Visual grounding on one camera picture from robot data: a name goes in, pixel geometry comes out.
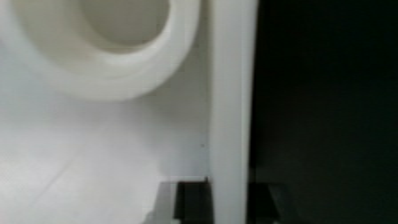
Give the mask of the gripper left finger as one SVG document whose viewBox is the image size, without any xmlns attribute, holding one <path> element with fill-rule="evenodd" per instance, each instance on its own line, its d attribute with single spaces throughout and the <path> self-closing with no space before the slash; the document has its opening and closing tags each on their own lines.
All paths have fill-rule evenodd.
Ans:
<svg viewBox="0 0 398 224">
<path fill-rule="evenodd" d="M 174 219 L 180 224 L 214 224 L 212 188 L 206 181 L 178 183 Z"/>
</svg>

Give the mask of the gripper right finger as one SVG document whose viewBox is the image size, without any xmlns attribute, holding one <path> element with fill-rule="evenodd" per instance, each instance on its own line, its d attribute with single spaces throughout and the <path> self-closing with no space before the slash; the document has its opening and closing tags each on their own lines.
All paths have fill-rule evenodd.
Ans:
<svg viewBox="0 0 398 224">
<path fill-rule="evenodd" d="M 290 224 L 297 220 L 288 187 L 279 183 L 253 183 L 249 185 L 247 202 L 249 224 Z"/>
</svg>

